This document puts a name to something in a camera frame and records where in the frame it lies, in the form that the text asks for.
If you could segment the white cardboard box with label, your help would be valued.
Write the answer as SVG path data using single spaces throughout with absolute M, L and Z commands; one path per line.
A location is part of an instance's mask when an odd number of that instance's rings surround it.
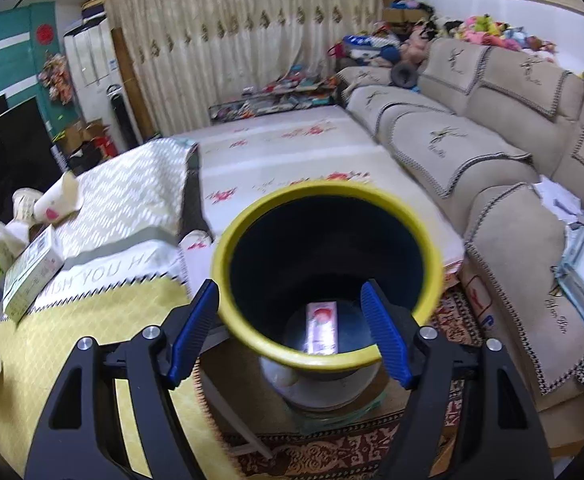
M 56 229 L 47 226 L 10 266 L 4 279 L 2 305 L 12 322 L 20 319 L 64 264 Z

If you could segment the pink carton box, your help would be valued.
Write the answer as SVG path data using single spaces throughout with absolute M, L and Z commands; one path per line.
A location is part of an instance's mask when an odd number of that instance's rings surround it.
M 307 304 L 304 349 L 307 353 L 316 356 L 333 356 L 339 352 L 335 301 Z

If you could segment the white paper cup pink heart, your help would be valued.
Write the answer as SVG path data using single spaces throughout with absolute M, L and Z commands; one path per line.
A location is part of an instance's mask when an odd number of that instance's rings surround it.
M 57 224 L 79 211 L 83 203 L 79 181 L 71 171 L 65 171 L 34 203 L 34 218 L 38 223 Z

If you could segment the white yogurt tub blue label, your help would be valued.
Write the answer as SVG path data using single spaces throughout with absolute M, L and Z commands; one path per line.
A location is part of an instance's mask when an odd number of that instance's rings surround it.
M 42 192 L 34 188 L 19 188 L 12 195 L 13 219 L 34 226 L 37 221 L 34 214 L 34 206 L 42 198 Z

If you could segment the white paper towel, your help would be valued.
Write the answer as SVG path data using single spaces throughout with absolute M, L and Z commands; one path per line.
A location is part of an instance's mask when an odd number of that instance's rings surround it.
M 13 220 L 8 223 L 0 221 L 0 243 L 17 257 L 30 244 L 30 228 L 21 221 Z

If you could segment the yellow rimmed black trash bin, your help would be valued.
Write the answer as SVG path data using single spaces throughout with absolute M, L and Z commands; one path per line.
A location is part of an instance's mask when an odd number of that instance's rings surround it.
M 422 324 L 437 307 L 444 265 L 407 204 L 369 185 L 316 181 L 273 192 L 223 232 L 211 260 L 219 313 L 253 350 L 267 383 L 294 408 L 328 412 L 371 385 L 381 354 L 363 314 L 370 280 Z M 335 301 L 339 352 L 305 351 L 306 308 Z

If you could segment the patterned yellow white tablecloth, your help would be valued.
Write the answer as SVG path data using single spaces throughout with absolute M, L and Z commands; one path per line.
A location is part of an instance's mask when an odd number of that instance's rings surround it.
M 211 233 L 202 214 L 200 156 L 189 140 L 158 139 L 79 177 L 84 203 L 56 229 L 64 264 L 19 323 L 0 320 L 0 477 L 26 478 L 30 444 L 49 393 L 76 341 L 127 340 L 188 304 L 209 278 L 191 278 L 190 242 Z M 199 358 L 171 400 L 204 476 L 237 469 L 202 402 Z M 147 478 L 128 390 L 121 392 L 132 467 Z

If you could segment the beige sectional sofa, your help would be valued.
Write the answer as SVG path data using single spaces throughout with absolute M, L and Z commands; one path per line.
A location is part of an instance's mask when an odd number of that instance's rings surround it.
M 369 68 L 348 112 L 462 237 L 460 280 L 540 411 L 584 405 L 584 317 L 555 274 L 584 212 L 584 81 L 542 58 L 433 41 L 407 90 Z

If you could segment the large black television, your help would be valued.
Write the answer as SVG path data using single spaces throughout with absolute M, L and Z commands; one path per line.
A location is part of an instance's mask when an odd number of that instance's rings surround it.
M 45 192 L 62 174 L 34 98 L 0 114 L 0 221 L 13 218 L 19 188 Z

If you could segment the floral white mattress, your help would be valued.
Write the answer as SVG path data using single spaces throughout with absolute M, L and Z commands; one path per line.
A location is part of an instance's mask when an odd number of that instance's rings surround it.
M 358 182 L 408 204 L 440 249 L 446 273 L 460 269 L 461 237 L 423 188 L 338 106 L 227 122 L 179 138 L 199 148 L 203 214 L 215 235 L 279 188 L 309 181 Z

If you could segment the black tower fan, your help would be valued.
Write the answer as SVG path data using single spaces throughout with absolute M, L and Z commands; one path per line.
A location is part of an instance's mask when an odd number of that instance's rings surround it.
M 123 96 L 123 87 L 120 84 L 110 84 L 106 89 L 106 95 L 109 98 L 118 129 L 121 131 L 125 148 L 127 148 L 127 150 L 138 148 L 139 141 L 134 126 L 132 125 L 132 120 L 127 112 Z

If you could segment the artificial flower decoration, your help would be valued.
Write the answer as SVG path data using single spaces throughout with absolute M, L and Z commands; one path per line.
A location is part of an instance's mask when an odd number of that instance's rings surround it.
M 68 60 L 63 54 L 47 52 L 45 63 L 42 65 L 37 79 L 47 90 L 52 102 L 59 102 L 62 105 L 73 102 L 74 93 L 68 70 Z

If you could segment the low shelf with toys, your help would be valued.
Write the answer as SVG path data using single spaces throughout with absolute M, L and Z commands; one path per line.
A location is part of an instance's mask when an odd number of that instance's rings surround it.
M 286 74 L 263 88 L 246 87 L 240 98 L 212 105 L 212 124 L 237 122 L 247 118 L 309 110 L 334 103 L 336 77 L 324 78 L 302 65 L 293 65 Z

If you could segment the pile of plush toys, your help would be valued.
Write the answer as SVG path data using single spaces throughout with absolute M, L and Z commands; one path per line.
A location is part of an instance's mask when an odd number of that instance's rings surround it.
M 434 40 L 451 38 L 477 44 L 520 51 L 553 63 L 556 45 L 531 35 L 525 27 L 514 27 L 489 14 L 465 20 L 437 18 L 433 6 L 417 0 L 396 0 L 382 10 L 372 32 L 346 35 L 328 50 L 335 68 L 372 65 L 389 67 L 399 61 L 415 66 L 423 63 L 426 50 Z

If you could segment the cream patterned curtain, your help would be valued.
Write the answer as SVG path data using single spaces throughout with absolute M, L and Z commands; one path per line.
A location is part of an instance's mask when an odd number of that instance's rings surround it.
M 154 127 L 208 126 L 211 106 L 299 64 L 328 71 L 328 50 L 368 30 L 377 0 L 104 0 L 132 57 Z

